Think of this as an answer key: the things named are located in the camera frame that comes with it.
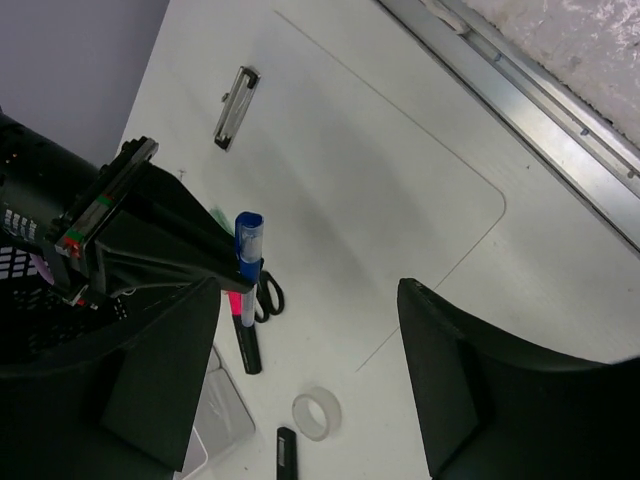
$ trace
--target metal clip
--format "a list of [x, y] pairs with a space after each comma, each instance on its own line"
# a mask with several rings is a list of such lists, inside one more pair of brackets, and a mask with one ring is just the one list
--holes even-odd
[[224, 108], [214, 133], [216, 145], [229, 151], [242, 119], [256, 91], [260, 74], [252, 67], [240, 67], [231, 91], [222, 97]]

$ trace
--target roll of tape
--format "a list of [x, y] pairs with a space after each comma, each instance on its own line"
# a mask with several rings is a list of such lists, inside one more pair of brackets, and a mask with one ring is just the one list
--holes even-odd
[[340, 403], [329, 390], [314, 387], [293, 401], [293, 420], [305, 437], [320, 442], [340, 427]]

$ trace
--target blue pen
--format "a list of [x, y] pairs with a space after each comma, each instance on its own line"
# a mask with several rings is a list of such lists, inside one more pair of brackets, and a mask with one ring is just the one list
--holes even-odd
[[240, 273], [253, 282], [249, 293], [242, 295], [242, 325], [252, 327], [256, 315], [256, 289], [262, 262], [262, 234], [264, 218], [252, 212], [243, 212], [236, 218], [236, 253], [240, 260]]

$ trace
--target black eraser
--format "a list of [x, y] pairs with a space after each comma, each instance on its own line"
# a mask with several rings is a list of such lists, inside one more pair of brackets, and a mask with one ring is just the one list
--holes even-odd
[[298, 480], [298, 445], [296, 433], [287, 428], [278, 429], [277, 480]]

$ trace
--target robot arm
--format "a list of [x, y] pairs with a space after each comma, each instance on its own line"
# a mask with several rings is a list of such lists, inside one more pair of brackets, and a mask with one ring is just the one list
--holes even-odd
[[126, 142], [100, 170], [0, 111], [0, 235], [42, 256], [52, 291], [98, 308], [138, 288], [216, 278], [247, 292], [234, 239], [168, 172], [158, 144]]

